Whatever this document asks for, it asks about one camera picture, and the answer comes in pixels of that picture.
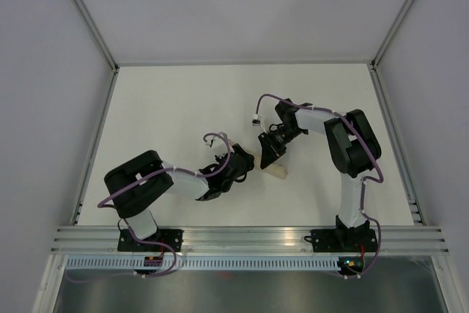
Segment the beige cloth napkin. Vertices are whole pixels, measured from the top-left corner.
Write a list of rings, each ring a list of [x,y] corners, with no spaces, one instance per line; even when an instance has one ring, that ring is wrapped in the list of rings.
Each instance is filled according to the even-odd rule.
[[[273,177],[278,179],[284,180],[288,175],[287,167],[283,165],[279,165],[277,163],[272,163],[269,166],[265,167],[264,169],[261,168],[261,156],[255,155],[254,156],[254,167],[265,174],[269,174]]]

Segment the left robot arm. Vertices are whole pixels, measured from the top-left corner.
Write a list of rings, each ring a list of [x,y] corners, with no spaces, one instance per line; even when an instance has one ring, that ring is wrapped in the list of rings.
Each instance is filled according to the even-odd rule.
[[[143,251],[153,251],[160,242],[157,222],[150,205],[164,194],[186,196],[198,202],[217,199],[234,183],[245,181],[254,169],[255,157],[239,144],[215,156],[215,162],[197,172],[184,171],[148,150],[109,171],[104,183],[109,197],[99,208],[112,207],[133,231],[134,242]]]

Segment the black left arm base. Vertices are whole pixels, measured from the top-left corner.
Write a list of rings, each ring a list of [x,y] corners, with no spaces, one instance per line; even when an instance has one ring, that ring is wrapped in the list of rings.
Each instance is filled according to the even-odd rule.
[[[179,252],[183,242],[183,231],[181,229],[159,229],[149,238],[144,239],[147,243],[136,241],[129,229],[120,231],[117,251],[119,252],[161,252],[169,251],[165,246],[155,245],[153,242],[164,243]]]

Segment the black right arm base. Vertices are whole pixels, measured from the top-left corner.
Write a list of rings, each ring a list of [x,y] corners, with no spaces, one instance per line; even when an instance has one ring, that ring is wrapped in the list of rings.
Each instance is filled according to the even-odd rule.
[[[373,229],[312,229],[303,239],[312,245],[314,253],[375,252],[378,239]]]

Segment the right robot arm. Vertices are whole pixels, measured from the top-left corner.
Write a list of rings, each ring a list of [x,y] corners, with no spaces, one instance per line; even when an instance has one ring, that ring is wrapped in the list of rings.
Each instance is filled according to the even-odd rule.
[[[341,204],[336,216],[338,228],[334,233],[336,245],[344,250],[354,249],[361,241],[359,228],[371,219],[364,210],[368,181],[383,183],[384,176],[378,160],[381,146],[365,113],[360,109],[340,114],[311,103],[295,104],[272,94],[278,103],[275,111],[280,123],[264,128],[259,134],[260,168],[266,169],[285,155],[293,139],[313,131],[325,136],[333,165],[341,176]]]

